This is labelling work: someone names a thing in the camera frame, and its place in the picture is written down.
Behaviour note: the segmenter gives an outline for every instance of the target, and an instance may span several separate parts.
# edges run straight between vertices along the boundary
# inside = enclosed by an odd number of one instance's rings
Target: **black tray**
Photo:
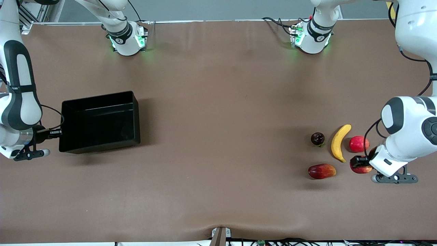
[[[132,91],[62,102],[59,151],[82,154],[140,143],[138,102]]]

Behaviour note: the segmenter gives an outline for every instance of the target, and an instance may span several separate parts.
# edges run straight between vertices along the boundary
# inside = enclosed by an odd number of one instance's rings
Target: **yellow banana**
[[[341,152],[341,142],[343,141],[343,138],[346,136],[346,134],[351,130],[351,128],[352,126],[349,124],[342,126],[340,130],[337,131],[331,142],[332,154],[341,162],[346,162],[346,160],[343,158],[343,153]]]

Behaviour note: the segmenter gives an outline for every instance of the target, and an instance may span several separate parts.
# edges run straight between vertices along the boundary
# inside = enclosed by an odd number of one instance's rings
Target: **cable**
[[[135,14],[137,14],[137,17],[138,17],[138,20],[137,20],[137,21],[143,21],[143,20],[141,19],[141,17],[139,16],[137,10],[135,9],[135,7],[133,6],[133,4],[131,3],[131,0],[128,0],[128,3],[129,3],[129,4],[132,6],[132,8],[134,9]]]
[[[108,9],[108,7],[106,7],[106,5],[101,1],[101,0],[98,0],[99,2],[100,2],[100,4],[102,4],[103,5],[103,7],[114,17],[114,18],[116,18],[117,20],[119,20],[119,21],[127,21],[128,20],[128,18],[125,16],[125,19],[123,20],[123,19],[119,19],[119,18],[117,18],[117,17],[115,17],[115,15]]]
[[[37,133],[53,130],[53,129],[56,129],[56,128],[60,127],[62,124],[64,124],[65,118],[64,118],[64,115],[62,115],[61,112],[59,112],[58,110],[56,110],[56,109],[54,109],[54,108],[52,108],[50,106],[47,106],[47,105],[41,104],[41,107],[45,107],[45,108],[51,109],[51,110],[55,111],[56,113],[58,113],[61,116],[61,123],[59,125],[55,126],[55,127],[50,127],[50,128],[44,129],[44,130],[37,131]]]
[[[382,137],[382,138],[387,138],[386,136],[382,135],[382,134],[379,132],[378,126],[379,126],[379,122],[376,123],[376,126],[375,126],[376,133],[378,133],[378,135],[379,135],[380,137]]]
[[[274,19],[272,19],[272,18],[270,18],[270,17],[264,17],[264,18],[262,18],[263,20],[270,20],[270,21],[272,21],[273,23],[275,23],[276,25],[279,25],[279,26],[284,26],[284,27],[287,27],[287,28],[290,28],[291,27],[291,25],[284,25],[284,24],[282,24],[281,25],[281,23],[279,23],[278,21],[276,21],[276,20],[274,20]]]
[[[399,47],[399,52],[401,53],[401,55],[402,55],[403,57],[407,58],[408,60],[411,60],[411,61],[418,61],[418,62],[426,62],[426,60],[414,59],[414,58],[411,58],[411,57],[407,56],[407,55],[404,53],[402,47]]]
[[[375,242],[375,241],[362,242],[362,241],[352,240],[349,242],[354,243],[354,244],[351,244],[351,246],[386,246],[387,244],[390,244],[390,243],[403,243],[403,244],[413,244],[415,246],[425,246],[422,243],[410,241],[410,240],[391,240],[391,241],[387,241],[387,242]]]
[[[282,29],[284,30],[285,33],[287,33],[287,34],[290,35],[290,36],[297,37],[296,34],[291,34],[289,31],[287,31],[287,30],[285,29],[285,26],[284,26],[284,24],[282,23],[281,18],[279,18],[278,21],[280,22],[280,24],[281,24],[281,26],[282,26]]]
[[[310,20],[310,19],[308,19],[308,20],[306,21],[306,20],[304,20],[304,19],[302,19],[302,18],[298,18],[298,21],[303,21],[303,22],[306,22],[306,23],[308,23],[308,22],[310,22],[311,20]]]
[[[399,12],[399,3],[398,3],[398,6],[396,7],[395,26],[396,26],[396,23],[398,23],[398,12]]]
[[[388,19],[390,20],[390,23],[393,25],[393,27],[396,27],[396,24],[394,23],[392,19],[392,8],[393,8],[393,2],[390,4],[390,7],[388,7]]]
[[[428,65],[428,69],[429,69],[429,71],[430,71],[430,75],[432,74],[433,71],[432,71],[431,64],[430,64],[427,60],[417,60],[417,59],[410,58],[410,57],[406,56],[406,55],[403,53],[401,47],[399,47],[399,51],[400,51],[400,53],[401,53],[405,58],[407,58],[407,59],[409,59],[409,60],[418,61],[418,62],[426,62],[427,65]],[[421,95],[423,95],[423,93],[425,93],[425,92],[428,90],[428,88],[431,86],[432,82],[433,82],[433,80],[430,79],[430,80],[428,81],[428,84],[425,86],[425,88],[424,88],[421,92],[419,92],[419,94],[417,94],[417,96],[421,96]],[[383,135],[379,132],[378,125],[379,125],[379,122],[380,122],[380,121],[381,121],[381,118],[379,118],[377,121],[375,121],[375,123],[372,124],[372,126],[371,126],[367,131],[366,131],[366,134],[364,135],[363,147],[364,147],[364,155],[366,156],[367,159],[369,159],[369,156],[367,155],[367,151],[366,151],[366,138],[367,138],[367,134],[370,132],[370,130],[373,128],[373,126],[375,126],[376,133],[378,133],[378,135],[379,135],[380,137],[382,137],[382,138],[386,138],[385,136],[383,136]]]
[[[375,123],[373,123],[369,129],[367,129],[366,133],[364,134],[364,140],[363,140],[363,147],[364,147],[364,155],[366,157],[366,159],[369,159],[369,156],[367,155],[367,150],[366,150],[366,139],[367,139],[367,134],[370,132],[370,130],[372,130],[372,128],[374,126],[376,126],[376,124],[378,124],[381,121],[381,118],[379,118],[377,121],[375,121]]]

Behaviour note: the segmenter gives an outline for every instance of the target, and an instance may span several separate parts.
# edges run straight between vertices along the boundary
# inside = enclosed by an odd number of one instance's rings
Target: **red apple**
[[[308,168],[308,174],[314,179],[325,179],[335,176],[337,171],[332,165],[318,164]]]
[[[364,152],[364,137],[363,136],[355,136],[349,141],[349,148],[352,152],[359,153]],[[366,150],[369,148],[369,140],[366,139]]]
[[[361,167],[353,167],[352,163],[349,162],[349,166],[350,166],[350,169],[352,169],[352,171],[354,173],[358,173],[358,174],[368,173],[371,170],[373,170],[373,167],[371,165],[361,166]]]

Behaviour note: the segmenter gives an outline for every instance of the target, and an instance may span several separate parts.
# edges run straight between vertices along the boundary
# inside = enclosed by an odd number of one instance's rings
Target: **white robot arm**
[[[8,93],[0,93],[0,153],[14,158],[32,140],[32,127],[42,116],[29,52],[21,40],[16,0],[1,4],[0,32],[2,80],[8,81]]]
[[[294,34],[291,41],[304,52],[321,52],[338,19],[337,6],[356,1],[311,0],[315,6],[314,15],[290,28]],[[437,151],[437,1],[398,0],[398,3],[396,41],[400,49],[427,61],[430,83],[434,83],[433,93],[430,97],[394,97],[383,107],[381,120],[390,135],[370,152],[368,158],[356,156],[351,160],[354,165],[373,166],[379,172],[372,177],[376,183],[417,182],[417,177],[401,174],[398,170],[418,157]]]
[[[408,162],[437,151],[437,1],[398,2],[396,41],[428,61],[433,93],[430,97],[394,97],[383,107],[381,119],[390,135],[369,158],[370,165],[386,177]]]
[[[26,0],[39,4],[56,4],[59,0]],[[42,117],[36,94],[32,63],[20,34],[18,5],[22,0],[0,0],[0,63],[5,74],[7,93],[0,92],[0,153],[14,160],[30,160],[50,154],[35,150],[36,144],[59,136],[38,123]],[[91,11],[108,32],[114,49],[131,56],[146,46],[147,32],[135,22],[127,21],[121,10],[127,0],[77,0]]]
[[[128,21],[122,10],[127,0],[75,0],[94,14],[109,34],[114,49],[124,56],[135,55],[146,48],[147,29]]]
[[[311,19],[304,20],[291,29],[293,45],[309,54],[316,54],[328,45],[331,31],[340,16],[339,6],[358,0],[311,0],[314,12]]]

